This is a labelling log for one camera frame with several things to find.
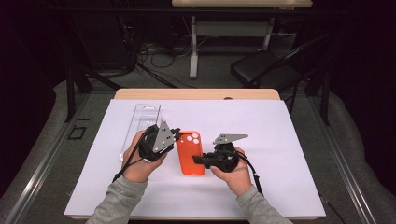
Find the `desk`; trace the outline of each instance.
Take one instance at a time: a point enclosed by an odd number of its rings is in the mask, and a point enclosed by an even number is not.
[[[311,7],[310,0],[173,0],[174,7]],[[216,36],[263,36],[262,50],[268,49],[274,18],[268,21],[233,22],[233,21],[197,21],[192,16],[191,35],[192,53],[190,78],[197,78],[198,35]]]
[[[204,152],[213,151],[212,141],[220,133],[247,133],[248,138],[238,140],[237,145],[246,151],[262,177],[262,189],[270,204],[289,218],[324,217],[289,112],[276,92],[200,91],[205,100],[189,100],[200,98],[201,94],[193,96],[198,90],[119,90],[116,99],[110,102],[64,214],[74,218],[87,218],[92,214],[120,169],[120,149],[134,106],[161,104],[162,116],[171,128],[177,126],[201,133]],[[218,100],[230,96],[246,100]],[[168,100],[171,97],[179,100]],[[171,151],[160,169],[151,174],[146,193],[131,218],[241,220],[244,216],[223,181],[210,171],[204,176],[183,175],[177,153]]]

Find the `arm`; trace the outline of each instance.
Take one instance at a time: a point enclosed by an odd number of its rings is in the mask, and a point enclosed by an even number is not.
[[[250,224],[291,223],[287,218],[282,217],[253,185],[237,197],[236,201]]]
[[[87,223],[127,223],[147,184],[148,181],[134,183],[121,176],[108,186],[105,199],[95,208]]]
[[[235,150],[245,154],[239,147]],[[251,184],[248,166],[243,160],[239,160],[238,165],[230,173],[224,173],[215,166],[211,166],[210,170],[215,176],[224,180],[237,196],[236,201],[250,224],[291,223],[282,217]]]
[[[128,161],[143,132],[134,137],[131,146],[123,154],[122,167]],[[149,181],[149,175],[159,167],[166,154],[153,162],[141,160],[138,150],[120,178],[108,186],[105,199],[95,208],[87,223],[127,223],[129,216],[140,202]]]

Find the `phone case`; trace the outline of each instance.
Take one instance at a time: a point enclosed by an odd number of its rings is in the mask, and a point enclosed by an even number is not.
[[[180,131],[181,137],[176,141],[181,172],[184,175],[204,175],[205,167],[195,164],[192,156],[202,157],[201,135],[196,131]]]

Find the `black cable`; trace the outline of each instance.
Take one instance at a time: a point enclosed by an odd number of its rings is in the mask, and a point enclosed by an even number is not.
[[[146,44],[143,44],[142,45],[142,49],[140,50],[140,52],[139,52],[139,55],[141,56],[141,58],[142,58],[142,62],[145,62],[146,61],[146,59],[149,57],[149,51],[151,50],[151,49],[149,49],[149,47],[148,47],[148,45],[152,45],[153,43],[146,43]]]
[[[159,74],[162,74],[162,75],[164,75],[164,76],[168,76],[168,77],[172,78],[174,81],[180,83],[180,84],[183,85],[183,86],[190,87],[190,88],[196,88],[196,87],[194,87],[194,86],[191,86],[191,85],[188,85],[188,84],[186,84],[186,83],[183,83],[183,82],[177,80],[175,77],[172,77],[172,76],[170,76],[170,75],[168,75],[168,74],[165,74],[165,73],[160,72],[160,71],[156,71],[156,70],[149,69],[149,68],[147,68],[145,65],[143,65],[143,64],[141,64],[141,63],[138,63],[137,66],[140,67],[143,71],[147,72],[147,73],[148,73],[149,75],[151,75],[152,77],[154,77],[155,79],[157,79],[158,81],[160,81],[161,83],[167,85],[168,87],[171,87],[171,88],[178,88],[178,86],[174,85],[173,83],[167,81],[166,79],[164,79],[163,77],[160,77],[159,75],[157,75],[157,74],[155,74],[155,73],[159,73]]]
[[[142,48],[143,48],[146,52],[149,51],[149,49],[148,49],[148,47],[147,47],[146,45],[143,45]],[[136,59],[138,60],[138,63],[140,63],[140,64],[143,64],[143,63],[146,61],[146,59],[149,57],[148,54],[144,54],[144,53],[142,53],[141,51],[140,51],[139,54],[137,54],[137,55],[138,55],[138,56],[136,56]]]
[[[334,213],[338,216],[338,218],[340,218],[341,222],[343,224],[347,224],[344,219],[341,217],[341,215],[338,213],[338,211],[335,209],[334,206],[332,206],[332,204],[329,203],[329,201],[327,201],[327,199],[319,194],[320,199],[322,200],[322,203],[326,203],[327,205],[329,205],[329,207],[334,211]]]
[[[175,61],[175,55],[171,52],[172,61],[171,61],[169,64],[166,64],[166,65],[164,65],[164,66],[156,65],[156,64],[154,63],[154,61],[153,61],[154,55],[156,55],[156,54],[158,55],[159,53],[152,53],[152,54],[151,54],[151,59],[150,59],[151,64],[152,64],[154,67],[156,67],[156,68],[166,68],[166,67],[169,67],[169,66],[171,66],[171,65],[174,63],[174,61]]]
[[[116,77],[123,77],[123,76],[128,75],[128,74],[131,73],[132,71],[134,71],[134,67],[128,67],[128,68],[125,68],[125,69],[123,69],[122,71],[120,71],[120,72],[118,72],[118,73],[116,73],[116,74],[112,74],[112,75],[102,75],[102,77],[106,77],[106,78],[108,78],[108,79],[116,78]]]
[[[138,67],[140,67],[141,69],[143,69],[145,72],[147,72],[149,75],[151,75],[152,77],[154,77],[155,79],[157,79],[158,81],[160,81],[161,83],[165,84],[166,86],[170,87],[170,88],[178,88],[177,86],[175,86],[174,84],[172,84],[171,82],[165,80],[164,78],[158,76],[157,74],[151,72],[146,66],[144,66],[141,63],[137,64]]]
[[[120,176],[122,176],[122,174],[126,171],[126,169],[128,167],[130,167],[131,165],[133,165],[133,164],[135,164],[135,163],[137,163],[139,161],[142,161],[144,159],[144,158],[140,158],[139,160],[130,163],[132,158],[134,157],[134,154],[136,153],[137,149],[139,148],[140,142],[142,141],[142,139],[145,136],[146,136],[145,133],[143,133],[142,136],[140,136],[139,140],[137,141],[136,145],[134,146],[134,150],[132,151],[131,155],[129,155],[128,160],[125,162],[125,164],[122,167],[122,169],[114,176],[113,182],[116,181]]]
[[[181,51],[178,52],[176,56],[177,56],[177,57],[178,57],[178,56],[186,56],[187,53],[189,53],[189,52],[191,51],[191,48],[192,48],[192,46],[191,46],[191,39],[189,38],[189,41],[186,41],[186,44],[184,45],[184,47],[183,47],[183,48],[179,48],[179,49],[181,49]]]
[[[182,81],[177,80],[177,78],[172,77],[171,75],[165,74],[165,73],[163,73],[163,72],[156,71],[156,70],[152,70],[152,69],[150,69],[150,71],[151,71],[151,72],[160,73],[160,74],[162,74],[162,75],[164,75],[164,76],[168,76],[168,77],[172,78],[174,81],[180,83],[180,84],[183,85],[183,86],[190,87],[190,88],[196,88],[196,87],[194,87],[194,86],[191,86],[191,85],[188,85],[188,84],[186,84],[186,83],[183,83]]]
[[[262,185],[260,184],[260,180],[259,180],[259,176],[256,173],[256,170],[254,169],[253,165],[250,163],[250,161],[248,160],[248,158],[245,156],[245,154],[243,154],[242,152],[236,151],[236,155],[242,159],[243,161],[245,161],[247,163],[247,165],[250,167],[251,172],[253,173],[253,178],[254,178],[254,182],[256,183],[256,188],[257,191],[262,194]]]

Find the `cable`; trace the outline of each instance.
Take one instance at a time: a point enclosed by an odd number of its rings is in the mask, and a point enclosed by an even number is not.
[[[178,88],[178,86],[172,84],[171,82],[165,80],[163,77],[160,77],[159,75],[157,75],[157,74],[155,74],[155,73],[160,73],[160,74],[162,74],[162,75],[164,75],[164,76],[168,76],[168,77],[172,78],[173,80],[175,80],[176,82],[180,83],[180,84],[183,85],[183,86],[190,87],[190,88],[196,88],[196,87],[194,87],[194,86],[185,84],[185,83],[183,83],[183,82],[177,80],[175,77],[172,77],[172,76],[170,76],[170,75],[168,75],[168,74],[165,74],[165,73],[160,72],[160,71],[155,71],[155,70],[149,69],[149,68],[147,68],[147,67],[146,67],[145,65],[143,65],[143,64],[138,63],[138,64],[137,64],[137,67],[140,67],[143,71],[147,72],[149,75],[151,75],[151,76],[154,77],[155,79],[159,80],[161,83],[167,85],[168,87],[171,87],[171,88]]]
[[[250,163],[250,161],[248,160],[248,158],[245,156],[245,154],[243,154],[242,152],[236,151],[236,155],[242,159],[243,161],[245,161],[247,163],[247,165],[250,167],[251,172],[253,173],[253,178],[254,178],[254,182],[256,183],[256,188],[257,191],[262,194],[262,185],[260,184],[260,180],[259,180],[259,176],[256,173],[256,170],[254,169],[253,165]]]
[[[174,63],[174,61],[175,61],[175,55],[173,55],[173,53],[171,52],[171,58],[172,58],[172,60],[171,60],[171,62],[170,62],[169,64],[164,65],[164,66],[156,65],[156,64],[154,63],[154,61],[153,61],[154,55],[156,55],[156,54],[159,54],[159,53],[153,53],[153,54],[151,54],[151,58],[150,58],[151,64],[152,64],[154,67],[156,67],[156,68],[166,68],[166,67],[169,67],[169,66],[172,65],[172,64]]]
[[[189,47],[189,50],[188,50],[185,54],[180,55],[181,57],[183,57],[183,56],[188,55],[188,54],[190,53],[190,51],[192,50],[192,35],[191,35],[191,31],[190,31],[190,29],[189,29],[189,25],[187,25],[186,20],[184,19],[184,16],[182,16],[181,18],[183,19],[184,25],[186,26],[186,30],[187,30],[187,33],[189,33],[189,38],[190,38],[190,47]]]
[[[125,162],[122,169],[114,176],[113,182],[116,181],[120,176],[122,176],[122,174],[126,171],[126,169],[128,169],[128,167],[130,167],[131,165],[133,165],[139,161],[142,161],[144,159],[144,158],[140,158],[139,160],[130,163],[132,158],[134,157],[134,154],[136,153],[137,149],[139,148],[140,142],[142,141],[142,139],[144,137],[146,137],[145,133],[143,133],[142,136],[140,136],[139,140],[137,141],[136,145],[134,146],[134,150],[132,151],[131,155],[129,155],[128,160]]]
[[[320,195],[320,194],[319,194],[319,197],[320,197],[322,203],[326,203],[327,205],[329,205],[329,207],[334,211],[334,213],[338,216],[338,218],[340,218],[340,220],[341,220],[341,222],[342,222],[343,224],[347,224],[347,223],[344,221],[344,219],[341,217],[341,215],[338,213],[338,211],[335,209],[335,207],[332,206],[332,205],[329,203],[329,201],[327,201],[326,197],[324,197],[324,196],[322,196],[322,195]]]
[[[106,78],[108,78],[108,79],[111,79],[111,78],[126,76],[126,75],[128,75],[129,73],[131,73],[132,71],[134,71],[134,68],[133,68],[133,67],[129,67],[129,68],[125,68],[124,70],[122,70],[122,71],[120,71],[120,72],[118,72],[118,73],[116,73],[116,74],[112,74],[112,75],[101,75],[101,76],[102,76],[102,77],[106,77]]]

